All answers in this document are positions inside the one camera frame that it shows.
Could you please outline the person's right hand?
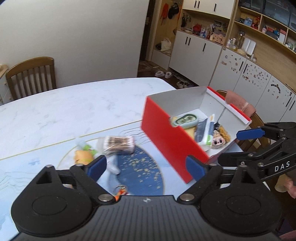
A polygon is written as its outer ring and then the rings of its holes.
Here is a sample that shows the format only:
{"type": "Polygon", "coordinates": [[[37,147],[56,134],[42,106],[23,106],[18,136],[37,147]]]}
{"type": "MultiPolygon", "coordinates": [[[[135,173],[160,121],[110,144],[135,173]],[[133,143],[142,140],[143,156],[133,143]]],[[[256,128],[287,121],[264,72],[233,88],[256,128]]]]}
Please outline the person's right hand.
{"type": "Polygon", "coordinates": [[[279,176],[275,185],[275,190],[278,192],[288,192],[288,194],[295,199],[296,198],[296,186],[293,184],[293,180],[288,175],[283,174],[279,176]]]}

